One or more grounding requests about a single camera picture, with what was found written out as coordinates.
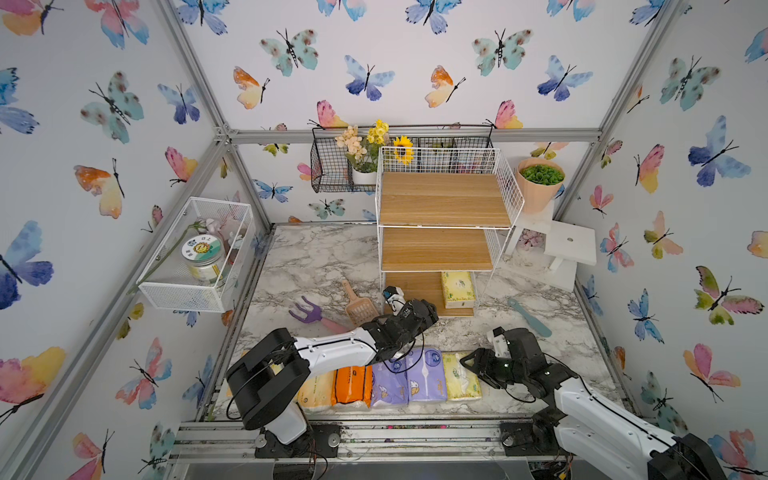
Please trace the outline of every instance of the sunflower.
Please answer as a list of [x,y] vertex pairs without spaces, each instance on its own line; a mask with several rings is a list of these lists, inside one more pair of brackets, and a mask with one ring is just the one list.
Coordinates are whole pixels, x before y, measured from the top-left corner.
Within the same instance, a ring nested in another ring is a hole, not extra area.
[[403,135],[400,138],[395,139],[395,158],[403,165],[410,165],[413,160],[413,142],[411,139]]

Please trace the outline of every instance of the white wire basket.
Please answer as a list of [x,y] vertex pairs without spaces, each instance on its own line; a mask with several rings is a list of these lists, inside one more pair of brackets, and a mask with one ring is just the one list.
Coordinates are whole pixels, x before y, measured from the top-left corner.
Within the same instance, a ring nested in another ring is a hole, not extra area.
[[[199,280],[193,276],[181,255],[183,242],[177,245],[182,237],[186,240],[199,235],[194,228],[187,229],[197,219],[218,220],[221,224],[217,236],[222,240],[225,255],[216,262],[215,280]],[[190,197],[154,251],[153,260],[141,272],[139,278],[143,279],[157,268],[139,289],[156,308],[225,312],[232,304],[233,290],[246,256],[244,249],[251,248],[255,230],[249,204]],[[170,249],[174,251],[162,261]]]

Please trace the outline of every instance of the wooden shelf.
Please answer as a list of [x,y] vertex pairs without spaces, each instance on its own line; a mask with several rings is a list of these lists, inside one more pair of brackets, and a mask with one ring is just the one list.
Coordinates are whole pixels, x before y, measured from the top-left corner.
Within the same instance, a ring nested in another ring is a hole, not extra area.
[[493,174],[382,173],[382,225],[509,228]]
[[411,299],[426,300],[434,303],[440,317],[475,316],[475,309],[445,308],[442,298],[440,272],[398,272],[386,274],[386,285],[399,286],[406,295],[406,301]]
[[385,228],[385,272],[493,270],[485,233],[463,228]]

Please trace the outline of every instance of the metal bar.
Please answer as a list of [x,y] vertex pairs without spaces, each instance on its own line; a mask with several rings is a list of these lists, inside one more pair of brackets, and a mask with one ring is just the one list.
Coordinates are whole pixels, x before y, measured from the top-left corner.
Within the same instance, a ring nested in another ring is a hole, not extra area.
[[[211,174],[219,166],[219,159],[226,149],[227,146],[221,141],[214,141],[208,146],[200,158],[200,166],[184,185],[184,190],[176,204],[169,210],[167,218],[176,218],[181,214],[187,199],[203,191]],[[133,288],[144,266],[151,261],[154,251],[172,225],[171,221],[161,223],[152,241],[145,246],[141,254],[137,255],[134,265],[127,273],[126,280],[91,328],[82,347],[75,353],[71,364],[61,376],[61,380],[51,392],[46,392],[45,396],[48,400],[31,421],[8,462],[0,470],[0,478],[16,480],[31,478],[34,475],[40,461],[66,422],[69,412],[85,390],[88,380],[93,376],[112,344],[115,333],[122,324],[123,313],[134,298],[133,295],[129,296],[126,293]]]
[[[431,128],[431,127],[394,127],[398,135],[414,135],[421,137],[467,137],[487,136],[488,127]],[[336,137],[342,128],[316,129],[318,138]],[[491,139],[494,144],[505,142],[533,141],[598,141],[600,129],[597,128],[494,128]],[[234,144],[311,144],[314,141],[312,130],[245,130],[232,134]]]
[[687,0],[670,0],[664,4],[661,12],[654,21],[654,26],[648,32],[643,40],[640,49],[635,55],[629,72],[624,77],[624,81],[621,82],[618,93],[614,97],[614,101],[608,108],[608,112],[603,117],[603,121],[600,123],[600,131],[603,132],[601,138],[599,138],[596,145],[592,145],[584,156],[584,159],[578,166],[578,169],[574,172],[571,178],[571,184],[565,191],[563,200],[560,202],[558,209],[554,212],[554,220],[561,220],[565,215],[568,207],[571,206],[571,202],[576,198],[578,189],[584,182],[587,173],[592,164],[599,158],[599,152],[605,149],[608,141],[611,138],[611,132],[616,127],[619,119],[624,115],[624,109],[629,102],[630,96],[634,92],[635,86],[645,75],[651,61],[654,60],[656,53],[661,48],[661,44],[666,40],[673,30],[674,23],[683,14],[683,10],[688,4]]

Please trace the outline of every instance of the marble tabletop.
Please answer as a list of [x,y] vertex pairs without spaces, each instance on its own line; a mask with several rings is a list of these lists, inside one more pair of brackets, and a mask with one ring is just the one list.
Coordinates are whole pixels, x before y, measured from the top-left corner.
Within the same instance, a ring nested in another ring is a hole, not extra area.
[[[379,260],[376,227],[371,225],[290,225],[278,226],[266,257],[237,345],[230,359],[236,362],[268,332],[285,327],[295,336],[325,336],[330,331],[320,323],[305,324],[294,319],[289,309],[301,296],[323,308],[323,316],[352,328],[344,308],[349,298],[341,284],[346,278],[359,296],[380,302]],[[537,335],[541,350],[560,359],[579,373],[594,388],[615,402],[620,395],[598,350],[584,314],[573,293],[515,275],[505,258],[496,269],[475,316],[444,318],[425,332],[425,344],[444,352],[491,348],[486,333],[497,326],[504,329],[528,327],[525,319],[507,305],[513,296],[533,316],[553,332],[549,338]],[[488,284],[488,273],[477,275],[478,292]],[[518,398],[530,398],[524,386],[509,389]],[[518,402],[501,390],[482,384],[483,398],[471,402],[411,404],[401,409],[372,409],[354,415],[499,415],[528,416],[544,408],[535,403]],[[231,398],[226,382],[221,386],[213,419],[226,420],[225,409]],[[230,414],[237,416],[232,406]],[[333,414],[328,410],[322,415]],[[339,412],[339,417],[350,416]]]

